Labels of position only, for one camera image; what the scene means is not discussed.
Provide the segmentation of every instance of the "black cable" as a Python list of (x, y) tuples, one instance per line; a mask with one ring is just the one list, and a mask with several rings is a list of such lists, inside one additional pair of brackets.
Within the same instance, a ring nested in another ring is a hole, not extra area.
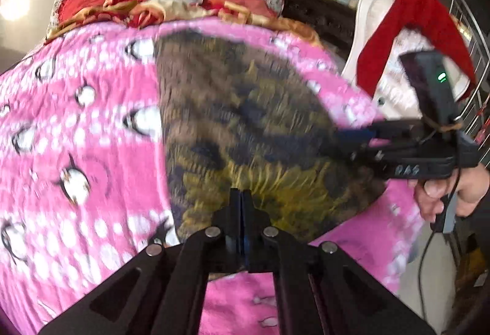
[[(448, 203), (451, 202), (451, 200), (454, 197), (454, 194), (456, 193), (456, 189), (458, 188), (458, 183), (460, 181), (460, 178), (461, 178), (461, 168), (458, 168), (458, 175), (456, 176), (456, 181), (447, 199)], [(429, 239), (427, 240), (427, 243), (425, 244), (422, 255), (420, 256), (420, 264), (418, 266), (418, 273), (417, 273), (418, 294), (420, 295), (420, 309), (422, 310), (422, 318), (424, 319), (424, 321), (427, 321), (427, 309), (425, 308), (424, 293), (422, 289), (422, 266), (424, 263), (425, 256), (427, 255), (427, 250), (429, 249), (429, 246), (432, 240), (434, 239), (435, 234), (436, 232), (432, 231), (432, 234), (430, 235)]]

